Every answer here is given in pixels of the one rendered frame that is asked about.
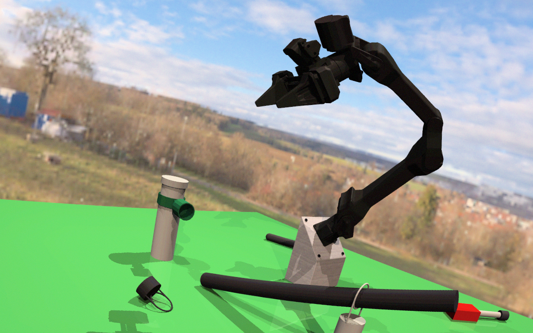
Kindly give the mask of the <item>beige cylinder with white cap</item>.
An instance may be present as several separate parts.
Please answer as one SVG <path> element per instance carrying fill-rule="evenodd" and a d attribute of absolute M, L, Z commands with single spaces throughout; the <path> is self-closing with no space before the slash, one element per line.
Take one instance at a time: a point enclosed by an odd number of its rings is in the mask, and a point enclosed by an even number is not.
<path fill-rule="evenodd" d="M 188 180 L 180 177 L 163 175 L 160 194 L 169 198 L 184 199 L 188 183 Z M 154 259 L 162 261 L 173 259 L 179 222 L 180 218 L 173 213 L 172 208 L 158 204 L 151 246 L 151 256 Z"/>

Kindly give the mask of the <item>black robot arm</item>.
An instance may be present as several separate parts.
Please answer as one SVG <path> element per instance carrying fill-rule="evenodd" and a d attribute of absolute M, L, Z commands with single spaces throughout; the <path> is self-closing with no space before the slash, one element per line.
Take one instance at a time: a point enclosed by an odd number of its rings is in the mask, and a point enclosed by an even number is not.
<path fill-rule="evenodd" d="M 327 57 L 338 64 L 341 81 L 349 78 L 362 82 L 365 72 L 379 84 L 392 89 L 424 122 L 422 137 L 404 160 L 362 190 L 351 187 L 343 192 L 338 212 L 327 221 L 313 225 L 323 246 L 326 246 L 337 241 L 338 237 L 352 238 L 354 226 L 372 206 L 414 177 L 433 173 L 443 165 L 443 120 L 438 108 L 402 73 L 384 45 L 353 36 L 348 15 L 328 15 L 314 22 L 323 48 L 335 52 Z M 317 40 L 307 42 L 300 37 L 293 39 L 283 52 L 298 65 L 295 69 L 306 66 L 309 70 L 326 63 L 327 57 L 319 57 L 321 44 Z"/>

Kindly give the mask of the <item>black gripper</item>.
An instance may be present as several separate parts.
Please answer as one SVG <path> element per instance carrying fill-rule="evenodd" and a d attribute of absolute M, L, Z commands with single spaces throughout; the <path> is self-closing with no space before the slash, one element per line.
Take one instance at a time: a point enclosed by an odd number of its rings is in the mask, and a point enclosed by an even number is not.
<path fill-rule="evenodd" d="M 278 108 L 333 103 L 339 98 L 342 74 L 331 58 L 319 67 L 295 69 L 298 76 L 288 70 L 273 74 L 271 87 L 254 103 L 256 107 L 276 104 Z"/>

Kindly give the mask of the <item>dark green band with cup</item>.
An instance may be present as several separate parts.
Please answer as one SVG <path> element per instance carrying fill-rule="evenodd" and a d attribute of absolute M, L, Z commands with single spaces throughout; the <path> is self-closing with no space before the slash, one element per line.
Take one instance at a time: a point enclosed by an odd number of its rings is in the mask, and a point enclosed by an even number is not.
<path fill-rule="evenodd" d="M 157 203 L 161 206 L 172 208 L 173 213 L 183 221 L 189 221 L 194 216 L 194 207 L 184 199 L 175 199 L 163 196 L 158 192 Z"/>

